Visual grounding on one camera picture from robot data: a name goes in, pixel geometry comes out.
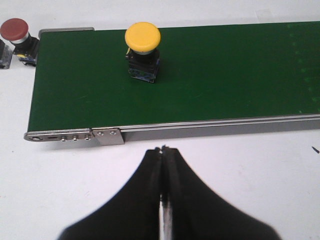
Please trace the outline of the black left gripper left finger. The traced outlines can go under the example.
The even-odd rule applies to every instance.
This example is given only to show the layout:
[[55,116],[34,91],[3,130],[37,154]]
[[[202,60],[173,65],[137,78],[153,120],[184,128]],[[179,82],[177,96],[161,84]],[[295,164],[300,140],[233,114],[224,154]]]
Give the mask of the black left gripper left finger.
[[61,240],[157,240],[162,160],[147,150],[122,189],[102,207],[68,226]]

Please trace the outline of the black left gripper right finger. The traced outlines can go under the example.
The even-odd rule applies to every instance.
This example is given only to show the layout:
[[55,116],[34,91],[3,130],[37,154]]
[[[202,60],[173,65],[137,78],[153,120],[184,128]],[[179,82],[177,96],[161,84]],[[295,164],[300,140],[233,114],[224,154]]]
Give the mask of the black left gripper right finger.
[[162,147],[164,235],[170,240],[278,240],[268,224],[211,190],[176,148]]

